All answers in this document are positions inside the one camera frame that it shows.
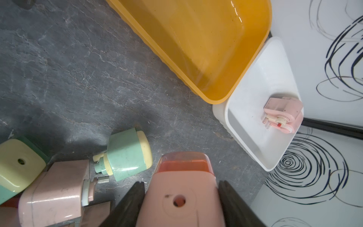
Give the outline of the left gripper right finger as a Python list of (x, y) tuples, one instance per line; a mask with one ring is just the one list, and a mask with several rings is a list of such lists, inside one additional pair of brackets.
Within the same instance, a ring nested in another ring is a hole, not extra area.
[(218, 194), (226, 227), (265, 227), (228, 181), (219, 181)]

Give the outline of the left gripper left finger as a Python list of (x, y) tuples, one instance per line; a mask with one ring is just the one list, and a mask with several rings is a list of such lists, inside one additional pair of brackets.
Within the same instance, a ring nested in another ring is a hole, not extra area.
[(144, 182), (136, 182), (99, 227), (135, 227), (145, 198)]

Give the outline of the yellow plastic storage box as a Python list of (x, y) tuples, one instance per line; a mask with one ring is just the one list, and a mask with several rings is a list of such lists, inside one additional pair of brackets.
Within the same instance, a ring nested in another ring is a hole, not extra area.
[(270, 1), (109, 1), (142, 41), (209, 104), (226, 101), (262, 49)]

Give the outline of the white plastic storage box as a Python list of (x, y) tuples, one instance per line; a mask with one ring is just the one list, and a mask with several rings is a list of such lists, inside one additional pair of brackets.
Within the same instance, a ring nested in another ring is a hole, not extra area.
[(265, 43), (230, 97), (212, 107), (216, 119), (267, 172), (277, 166), (296, 135), (262, 123), (264, 106), (271, 97), (301, 101), (284, 44), (278, 37)]

